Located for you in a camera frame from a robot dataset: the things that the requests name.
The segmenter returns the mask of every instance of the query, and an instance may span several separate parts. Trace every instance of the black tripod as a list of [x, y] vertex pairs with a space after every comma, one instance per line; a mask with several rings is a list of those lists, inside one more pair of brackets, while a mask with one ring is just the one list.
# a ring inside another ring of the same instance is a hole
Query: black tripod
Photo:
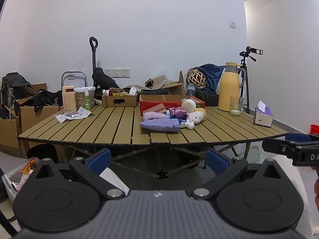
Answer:
[[[244, 57], [241, 60], [241, 67], [246, 71], [246, 100], [247, 100], [247, 104], [245, 104], [244, 106], [246, 106], [246, 112], [249, 114], [249, 88], [248, 88], [248, 72], [247, 72], [247, 65], [246, 65], [246, 58], [250, 57], [254, 62], [256, 62], [257, 60], [254, 59], [252, 56], [250, 56], [250, 53], [254, 53], [254, 54], [258, 54], [258, 55], [263, 55], [263, 51], [256, 49], [256, 48], [251, 48], [251, 47], [246, 47], [246, 51], [242, 51], [239, 53], [239, 55], [241, 57]], [[243, 79], [243, 71], [238, 71], [238, 74], [241, 72], [241, 78]], [[244, 92], [244, 86], [241, 88], [241, 92], [240, 92], [240, 97], [242, 97]]]

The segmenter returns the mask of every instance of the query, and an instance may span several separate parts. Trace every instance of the human hand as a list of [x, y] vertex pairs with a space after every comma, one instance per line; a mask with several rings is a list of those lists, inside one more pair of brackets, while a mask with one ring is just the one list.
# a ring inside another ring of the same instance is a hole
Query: human hand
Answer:
[[317, 208], [319, 210], [319, 178], [315, 182], [314, 191], [315, 191], [315, 194], [316, 194], [315, 203], [316, 203], [316, 206], [317, 206]]

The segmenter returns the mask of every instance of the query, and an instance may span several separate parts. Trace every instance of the red bucket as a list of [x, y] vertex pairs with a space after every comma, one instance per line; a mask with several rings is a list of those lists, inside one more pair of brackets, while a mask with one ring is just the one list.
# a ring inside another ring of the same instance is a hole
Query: red bucket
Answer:
[[310, 128], [309, 128], [309, 135], [312, 135], [312, 134], [319, 134], [319, 126], [318, 125], [310, 125]]

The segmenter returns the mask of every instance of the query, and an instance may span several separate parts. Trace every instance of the woven rattan ball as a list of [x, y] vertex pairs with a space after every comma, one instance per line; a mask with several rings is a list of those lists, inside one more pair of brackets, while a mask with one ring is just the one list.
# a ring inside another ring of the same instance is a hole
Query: woven rattan ball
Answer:
[[206, 77], [204, 74], [198, 69], [190, 69], [187, 73], [187, 81], [197, 88], [205, 88], [206, 87]]

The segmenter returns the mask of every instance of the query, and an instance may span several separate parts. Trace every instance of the wall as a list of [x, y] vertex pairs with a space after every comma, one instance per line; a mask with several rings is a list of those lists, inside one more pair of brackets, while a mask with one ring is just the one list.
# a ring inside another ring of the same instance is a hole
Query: wall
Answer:
[[319, 124], [319, 0], [248, 0], [247, 44], [263, 49], [248, 61], [251, 109], [263, 100], [276, 120], [308, 133]]
[[178, 80], [180, 70], [240, 62], [243, 0], [7, 0], [0, 73], [18, 70], [55, 91], [64, 71], [79, 70], [92, 84], [90, 36], [99, 42], [97, 66], [131, 68], [131, 78], [118, 84], [143, 84], [165, 69]]

